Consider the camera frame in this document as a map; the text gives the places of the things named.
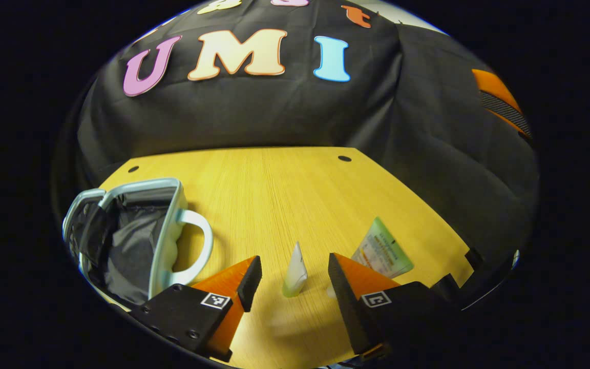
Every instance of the wooden table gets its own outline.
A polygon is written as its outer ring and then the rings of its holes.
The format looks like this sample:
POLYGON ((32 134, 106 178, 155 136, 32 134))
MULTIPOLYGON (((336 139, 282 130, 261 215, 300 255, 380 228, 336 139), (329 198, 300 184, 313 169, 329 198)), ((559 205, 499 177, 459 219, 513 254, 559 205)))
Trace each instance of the wooden table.
MULTIPOLYGON (((263 278, 231 344, 232 366, 302 369, 354 357, 337 301, 326 294, 327 263, 330 252, 351 257, 376 216, 414 263, 396 282, 432 286, 452 273, 461 286, 473 273, 464 257, 468 246, 450 226, 356 149, 220 149, 140 157, 101 188, 161 177, 180 179, 189 209, 213 227, 213 253, 194 283, 250 256, 261 257, 263 278), (299 296, 286 298, 281 285, 296 241, 309 280, 299 296)), ((190 266, 202 243, 199 229, 184 227, 174 271, 190 266)))

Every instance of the yellow table surface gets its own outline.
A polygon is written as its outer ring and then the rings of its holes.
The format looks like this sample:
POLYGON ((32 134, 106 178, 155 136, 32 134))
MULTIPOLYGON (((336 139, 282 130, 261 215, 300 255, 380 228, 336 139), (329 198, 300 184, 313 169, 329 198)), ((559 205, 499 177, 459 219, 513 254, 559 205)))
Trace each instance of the yellow table surface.
MULTIPOLYGON (((414 263, 394 280, 432 286, 473 273, 468 246, 424 201, 356 149, 248 148, 130 159, 101 188, 153 178, 181 180, 190 210, 213 227, 213 252, 193 283, 253 255, 263 278, 231 350, 232 366, 311 368, 354 357, 338 302, 326 294, 330 252, 351 257, 379 216, 414 263), (347 156, 351 161, 341 161, 347 156), (138 170, 129 173, 129 169, 138 170), (299 241, 309 279, 299 296, 281 293, 299 241)), ((192 264, 203 234, 187 224, 174 271, 192 264)))

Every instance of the white handle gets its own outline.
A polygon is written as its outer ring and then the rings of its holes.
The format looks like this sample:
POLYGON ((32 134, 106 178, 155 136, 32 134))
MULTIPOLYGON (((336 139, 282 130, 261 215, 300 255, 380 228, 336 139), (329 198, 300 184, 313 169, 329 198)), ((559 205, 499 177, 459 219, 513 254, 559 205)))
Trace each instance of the white handle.
POLYGON ((178 222, 184 222, 188 224, 194 224, 204 231, 204 246, 202 247, 202 253, 199 254, 197 261, 190 268, 185 271, 172 273, 170 276, 169 285, 174 283, 188 284, 199 275, 204 269, 204 266, 208 262, 208 258, 211 257, 211 250, 213 250, 213 229, 211 229, 208 220, 198 213, 191 212, 190 210, 183 210, 177 217, 178 222))

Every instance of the pink letter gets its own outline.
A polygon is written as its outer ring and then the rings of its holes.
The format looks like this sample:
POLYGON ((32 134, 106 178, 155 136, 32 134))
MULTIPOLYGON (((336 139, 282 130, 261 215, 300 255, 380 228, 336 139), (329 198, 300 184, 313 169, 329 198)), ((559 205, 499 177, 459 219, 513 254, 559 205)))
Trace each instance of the pink letter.
POLYGON ((142 60, 145 59, 145 56, 147 56, 150 51, 145 50, 131 58, 127 63, 127 74, 124 75, 124 84, 122 86, 126 96, 138 96, 139 94, 146 93, 161 81, 161 78, 165 74, 166 67, 168 66, 168 58, 170 58, 172 48, 180 39, 181 36, 176 36, 158 44, 156 49, 159 51, 159 54, 156 56, 154 70, 152 70, 152 74, 150 74, 149 77, 143 80, 138 79, 138 72, 140 72, 140 64, 142 63, 142 60))
POLYGON ((304 5, 309 5, 307 0, 272 0, 270 3, 272 5, 283 5, 285 7, 304 7, 304 5))

